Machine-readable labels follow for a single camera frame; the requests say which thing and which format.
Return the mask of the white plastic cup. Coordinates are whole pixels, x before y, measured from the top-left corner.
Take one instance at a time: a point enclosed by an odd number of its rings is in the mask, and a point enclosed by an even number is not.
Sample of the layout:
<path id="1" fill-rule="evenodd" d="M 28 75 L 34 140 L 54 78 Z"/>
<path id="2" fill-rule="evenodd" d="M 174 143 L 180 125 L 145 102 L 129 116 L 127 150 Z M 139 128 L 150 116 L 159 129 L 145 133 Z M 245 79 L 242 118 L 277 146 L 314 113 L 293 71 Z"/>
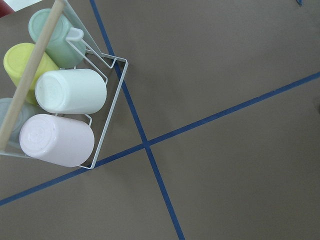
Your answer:
<path id="1" fill-rule="evenodd" d="M 38 78 L 35 97 L 49 113 L 94 114 L 106 102 L 107 87 L 91 69 L 52 70 Z"/>

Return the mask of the pink plastic cup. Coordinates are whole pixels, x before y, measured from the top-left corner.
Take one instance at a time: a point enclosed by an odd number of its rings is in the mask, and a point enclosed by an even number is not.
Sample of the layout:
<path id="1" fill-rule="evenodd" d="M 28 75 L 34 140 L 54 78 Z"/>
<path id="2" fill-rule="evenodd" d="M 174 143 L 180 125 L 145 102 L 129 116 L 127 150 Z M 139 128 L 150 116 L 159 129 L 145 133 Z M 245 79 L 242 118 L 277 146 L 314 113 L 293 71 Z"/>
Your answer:
<path id="1" fill-rule="evenodd" d="M 37 114 L 21 128 L 22 151 L 48 163 L 77 167 L 92 154 L 95 137 L 83 121 L 49 114 Z"/>

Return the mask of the green plastic cup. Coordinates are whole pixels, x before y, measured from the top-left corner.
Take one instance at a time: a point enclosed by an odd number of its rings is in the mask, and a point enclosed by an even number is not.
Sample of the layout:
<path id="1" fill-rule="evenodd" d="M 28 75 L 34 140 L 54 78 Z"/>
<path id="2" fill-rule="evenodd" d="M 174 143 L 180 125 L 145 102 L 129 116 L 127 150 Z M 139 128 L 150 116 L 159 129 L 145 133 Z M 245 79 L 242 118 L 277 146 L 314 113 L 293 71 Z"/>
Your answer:
<path id="1" fill-rule="evenodd" d="M 29 20 L 28 32 L 35 43 L 40 37 L 50 12 L 49 8 L 41 9 L 34 13 Z M 66 41 L 72 27 L 71 22 L 64 15 L 61 15 L 45 50 L 53 62 L 62 69 L 69 69 L 78 65 L 86 53 L 86 46 L 81 41 L 72 43 L 81 53 L 78 53 Z"/>

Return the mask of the grey plastic cup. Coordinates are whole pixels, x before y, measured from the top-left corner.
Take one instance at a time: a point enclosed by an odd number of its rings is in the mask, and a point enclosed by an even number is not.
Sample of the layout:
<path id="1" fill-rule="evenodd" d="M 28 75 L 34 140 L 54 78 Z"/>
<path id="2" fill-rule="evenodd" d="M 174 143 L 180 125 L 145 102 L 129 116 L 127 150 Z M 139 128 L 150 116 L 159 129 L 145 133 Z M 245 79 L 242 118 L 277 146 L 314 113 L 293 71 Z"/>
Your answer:
<path id="1" fill-rule="evenodd" d="M 12 102 L 12 98 L 1 98 L 0 99 L 0 125 L 2 125 L 4 118 L 7 114 L 8 108 Z M 24 123 L 31 117 L 38 114 L 46 114 L 41 107 L 25 102 L 16 120 L 15 126 L 12 130 L 10 138 L 8 140 L 8 145 L 16 149 L 21 149 L 20 147 L 20 131 Z"/>

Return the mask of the yellow plastic cup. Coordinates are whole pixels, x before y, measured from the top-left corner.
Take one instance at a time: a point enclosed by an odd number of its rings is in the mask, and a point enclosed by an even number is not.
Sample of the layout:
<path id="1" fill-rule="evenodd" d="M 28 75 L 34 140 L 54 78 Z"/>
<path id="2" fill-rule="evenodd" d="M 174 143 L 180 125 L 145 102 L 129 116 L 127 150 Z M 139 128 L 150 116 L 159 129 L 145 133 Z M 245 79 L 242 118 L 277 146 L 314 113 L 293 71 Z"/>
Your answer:
<path id="1" fill-rule="evenodd" d="M 34 48 L 35 44 L 33 43 L 19 43 L 12 46 L 4 55 L 4 69 L 16 87 L 20 83 L 22 74 L 25 71 L 26 65 Z M 45 72 L 56 71 L 59 69 L 60 68 L 54 63 L 49 55 L 44 53 L 25 100 L 30 104 L 37 105 L 38 102 L 36 100 L 35 87 L 38 78 Z"/>

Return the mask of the red cylinder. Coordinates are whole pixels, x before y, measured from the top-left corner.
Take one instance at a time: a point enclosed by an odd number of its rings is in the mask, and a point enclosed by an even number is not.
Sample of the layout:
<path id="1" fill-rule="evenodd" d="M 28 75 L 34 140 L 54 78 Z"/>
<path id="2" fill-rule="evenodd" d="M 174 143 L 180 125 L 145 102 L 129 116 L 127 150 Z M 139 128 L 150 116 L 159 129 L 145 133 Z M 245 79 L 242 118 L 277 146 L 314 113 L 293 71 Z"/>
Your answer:
<path id="1" fill-rule="evenodd" d="M 15 11 L 4 1 L 0 0 L 0 18 L 10 15 Z"/>

